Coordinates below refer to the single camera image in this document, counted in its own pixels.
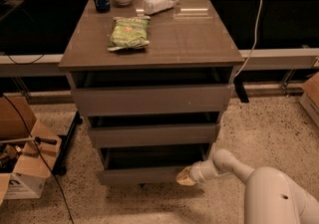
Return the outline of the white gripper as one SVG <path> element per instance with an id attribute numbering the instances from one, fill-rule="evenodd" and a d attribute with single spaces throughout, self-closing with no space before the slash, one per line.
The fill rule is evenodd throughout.
<path id="1" fill-rule="evenodd" d="M 199 161 L 184 168 L 175 178 L 179 185 L 193 186 L 217 178 L 219 172 L 212 160 Z"/>

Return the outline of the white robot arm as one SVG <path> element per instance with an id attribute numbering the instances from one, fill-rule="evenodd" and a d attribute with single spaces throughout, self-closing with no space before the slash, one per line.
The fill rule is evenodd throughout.
<path id="1" fill-rule="evenodd" d="M 229 174 L 245 185 L 244 224 L 319 224 L 318 200 L 292 178 L 272 167 L 252 168 L 226 149 L 186 167 L 176 182 L 192 186 Z"/>

